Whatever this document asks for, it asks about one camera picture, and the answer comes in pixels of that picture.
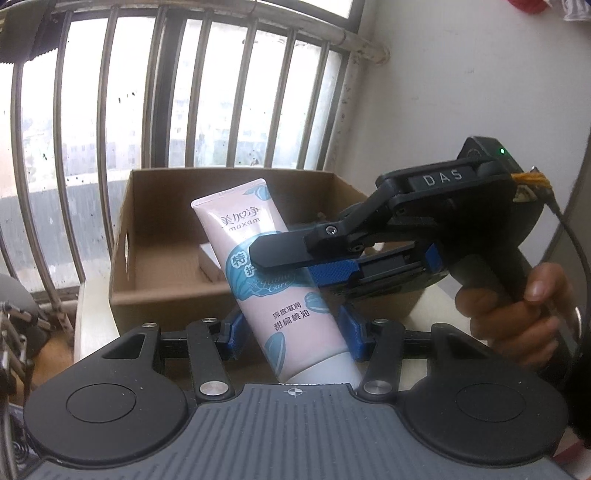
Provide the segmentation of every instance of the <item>maxam logo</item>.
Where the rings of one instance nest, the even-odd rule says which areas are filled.
[[[242,228],[242,227],[244,227],[244,226],[247,226],[247,225],[252,225],[253,223],[258,223],[258,222],[260,222],[260,221],[261,221],[261,220],[260,220],[259,218],[253,218],[253,219],[251,219],[251,220],[249,220],[249,221],[247,221],[247,222],[243,222],[243,223],[237,223],[236,225],[234,225],[234,226],[231,226],[229,231],[230,231],[230,232],[232,232],[232,231],[234,231],[234,230],[238,230],[239,228]]]

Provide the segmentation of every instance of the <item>white wall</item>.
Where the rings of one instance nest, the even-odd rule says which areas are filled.
[[[552,181],[562,208],[591,126],[591,25],[529,16],[505,0],[377,0],[374,40],[337,172],[365,193],[399,168],[454,159],[466,137],[497,137]],[[557,222],[545,212],[522,249],[541,259]]]

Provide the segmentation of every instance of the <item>window bars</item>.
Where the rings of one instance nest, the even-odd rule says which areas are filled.
[[[275,151],[277,146],[278,131],[290,67],[294,55],[294,47],[297,42],[313,44],[320,47],[320,54],[311,88],[310,98],[307,105],[307,112],[303,122],[303,133],[298,147],[298,153],[294,165],[296,168],[307,167],[307,156],[310,146],[310,137],[313,130],[314,119],[319,105],[320,91],[323,85],[323,78],[326,71],[329,53],[335,51],[341,55],[341,67],[339,81],[337,81],[332,97],[330,110],[334,116],[336,107],[341,96],[340,88],[345,72],[348,54],[354,52],[356,57],[366,59],[373,63],[385,63],[389,59],[389,52],[383,46],[364,40],[355,31],[359,27],[361,11],[364,0],[352,0],[351,14],[349,18],[343,18],[318,7],[314,7],[300,0],[271,0],[270,2],[259,2],[251,0],[236,0],[232,5],[214,0],[142,0],[135,5],[132,2],[122,0],[68,0],[58,1],[50,12],[53,23],[61,26],[61,35],[57,47],[57,58],[55,66],[54,89],[53,89],[53,150],[55,160],[55,177],[57,180],[57,193],[61,216],[63,218],[65,234],[73,265],[76,270],[77,279],[80,283],[86,279],[86,272],[80,254],[80,246],[74,235],[72,222],[71,205],[66,192],[66,172],[64,171],[64,152],[62,140],[62,79],[64,70],[64,56],[66,43],[73,21],[88,18],[107,18],[105,37],[103,41],[102,58],[99,71],[99,88],[96,102],[96,170],[98,172],[98,192],[100,201],[100,212],[104,227],[104,237],[108,248],[109,256],[113,251],[113,223],[111,204],[109,203],[109,183],[107,178],[108,170],[108,144],[106,140],[106,98],[109,80],[109,65],[111,63],[111,51],[113,38],[118,18],[123,16],[152,16],[155,17],[148,66],[145,78],[145,92],[142,111],[142,132],[141,132],[141,165],[142,168],[166,167],[168,148],[165,155],[155,155],[155,151],[163,149],[155,145],[163,142],[168,145],[170,141],[171,111],[173,108],[173,97],[170,93],[174,89],[178,56],[180,54],[180,43],[183,38],[186,19],[194,18],[201,20],[199,42],[194,58],[193,74],[191,79],[190,99],[188,105],[188,122],[186,130],[186,147],[184,153],[184,166],[193,167],[196,164],[195,146],[197,137],[197,114],[199,112],[202,77],[210,31],[213,22],[227,23],[247,27],[246,36],[243,41],[242,58],[238,73],[230,128],[227,137],[228,149],[225,164],[233,167],[236,164],[236,152],[239,144],[239,130],[241,114],[245,96],[246,81],[249,75],[251,54],[255,44],[256,32],[259,30],[281,35],[285,38],[285,48],[281,62],[281,70],[277,82],[277,89],[272,92],[274,104],[271,113],[270,126],[266,136],[266,147],[264,159],[261,166],[273,167]],[[10,10],[13,7],[0,9],[0,32],[9,30]],[[182,22],[176,28],[171,28],[175,18],[178,20],[179,12],[185,15]],[[177,45],[178,48],[168,48],[169,45]],[[21,89],[22,71],[24,60],[15,62],[12,74],[10,127],[12,143],[12,161],[14,166],[16,191],[18,203],[24,222],[25,233],[33,253],[34,264],[41,278],[41,282],[48,299],[56,312],[60,312],[61,291],[59,291],[52,280],[50,269],[40,247],[38,231],[31,211],[30,192],[27,180],[27,166],[23,152],[22,118],[21,118]],[[166,125],[164,131],[166,139],[162,139],[162,124]],[[328,143],[332,122],[327,121],[324,142]],[[316,168],[321,168],[323,158],[318,158]],[[17,270],[11,261],[9,251],[5,243],[2,229],[0,229],[0,253],[6,265],[8,273],[18,279]]]

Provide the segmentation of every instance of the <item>window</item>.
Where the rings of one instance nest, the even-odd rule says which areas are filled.
[[[336,15],[349,16],[353,0],[309,0],[307,3],[331,12],[335,19]],[[193,125],[196,129],[195,166],[226,164],[247,33],[244,19],[232,17],[227,23],[221,15],[214,19],[205,52],[197,119]],[[110,269],[98,186],[96,138],[99,70],[106,25],[106,18],[72,23],[64,55],[60,99],[66,197],[88,278],[108,275]],[[154,17],[132,17],[126,12],[118,18],[113,38],[107,79],[105,153],[114,232],[129,172],[141,168],[144,88],[153,28]],[[169,167],[185,165],[191,84],[201,28],[201,20],[188,19],[185,23],[176,64],[174,96],[172,102],[166,104],[172,108],[168,117],[169,138],[165,139],[168,141]],[[165,35],[172,30],[165,29]],[[338,47],[328,53],[317,109],[313,119],[307,119],[321,47],[319,40],[300,33],[289,71],[282,72],[288,33],[289,30],[280,25],[259,23],[248,74],[242,85],[244,96],[238,124],[236,166],[264,165],[277,87],[283,74],[287,75],[287,87],[278,118],[272,166],[296,167],[304,125],[312,120],[304,168],[316,168],[326,139],[329,111],[334,105],[343,56]],[[57,191],[53,145],[56,59],[57,52],[52,51],[25,63],[21,126],[31,209],[41,250],[52,281],[56,287],[64,288],[74,287],[79,281]],[[25,234],[15,188],[10,135],[11,80],[12,66],[0,65],[0,166],[4,172],[0,178],[0,228],[19,279],[30,291],[40,291],[43,285]],[[6,271],[7,266],[0,259],[0,272]]]
[[[345,18],[349,16],[353,4],[353,0],[304,0],[304,2]]]

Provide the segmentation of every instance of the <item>circular pad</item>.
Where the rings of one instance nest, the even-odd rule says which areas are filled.
[[[25,425],[43,455],[74,465],[116,465],[148,455],[178,433],[188,413],[178,386],[135,360],[91,360],[29,398]]]
[[[525,400],[518,391],[494,383],[477,383],[457,393],[462,412],[481,421],[509,421],[523,412]]]
[[[125,417],[135,406],[135,394],[121,385],[103,383],[76,390],[66,407],[78,420],[107,423]]]
[[[506,466],[556,448],[567,426],[562,396],[536,375],[505,362],[459,362],[425,377],[403,406],[410,430],[462,462]]]

